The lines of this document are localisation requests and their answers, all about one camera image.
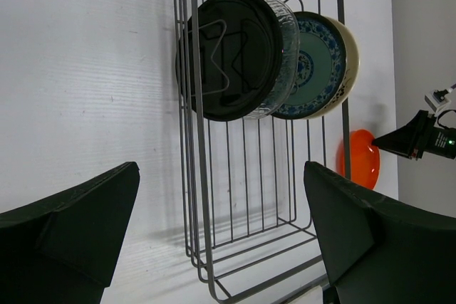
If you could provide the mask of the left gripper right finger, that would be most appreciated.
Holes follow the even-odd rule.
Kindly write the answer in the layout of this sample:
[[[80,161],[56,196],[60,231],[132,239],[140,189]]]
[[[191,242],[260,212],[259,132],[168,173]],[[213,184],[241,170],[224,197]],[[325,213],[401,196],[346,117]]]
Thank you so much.
[[[366,189],[318,162],[304,187],[341,303],[454,303],[455,219]]]

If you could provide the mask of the blue floral green plate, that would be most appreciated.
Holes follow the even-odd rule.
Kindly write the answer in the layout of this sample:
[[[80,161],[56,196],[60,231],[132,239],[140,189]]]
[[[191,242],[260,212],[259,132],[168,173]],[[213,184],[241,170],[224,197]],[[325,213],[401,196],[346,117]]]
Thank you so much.
[[[321,116],[346,72],[342,35],[329,18],[310,11],[295,14],[299,25],[296,80],[284,104],[272,116],[284,120]]]

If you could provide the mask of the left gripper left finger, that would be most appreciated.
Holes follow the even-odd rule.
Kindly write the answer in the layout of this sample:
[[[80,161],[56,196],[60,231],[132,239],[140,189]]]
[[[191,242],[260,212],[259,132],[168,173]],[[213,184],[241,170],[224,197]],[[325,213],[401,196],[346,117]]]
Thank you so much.
[[[99,303],[112,282],[140,184],[125,162],[1,214],[2,303]]]

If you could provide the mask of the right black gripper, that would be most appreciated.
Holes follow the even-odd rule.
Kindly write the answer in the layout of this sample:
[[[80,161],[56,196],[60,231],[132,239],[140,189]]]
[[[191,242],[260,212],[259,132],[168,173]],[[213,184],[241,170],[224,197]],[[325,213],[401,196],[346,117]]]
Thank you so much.
[[[455,110],[443,110],[439,115],[420,110],[408,124],[375,138],[372,145],[400,157],[412,157],[415,150],[415,159],[425,152],[455,159],[455,128],[440,123],[450,112]]]

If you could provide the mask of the cream plate with black pattern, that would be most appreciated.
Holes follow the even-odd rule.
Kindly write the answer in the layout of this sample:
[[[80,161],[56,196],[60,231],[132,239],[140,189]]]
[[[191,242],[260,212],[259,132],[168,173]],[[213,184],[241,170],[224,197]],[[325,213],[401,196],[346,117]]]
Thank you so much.
[[[360,68],[360,53],[358,50],[358,44],[356,42],[355,36],[352,34],[350,29],[337,19],[325,16],[339,31],[343,42],[346,47],[346,71],[344,73],[343,80],[338,87],[336,94],[333,96],[331,101],[320,109],[315,114],[311,115],[310,119],[315,119],[327,115],[330,111],[337,108],[341,105],[347,98],[353,86],[356,83],[356,78],[358,77],[358,72]]]

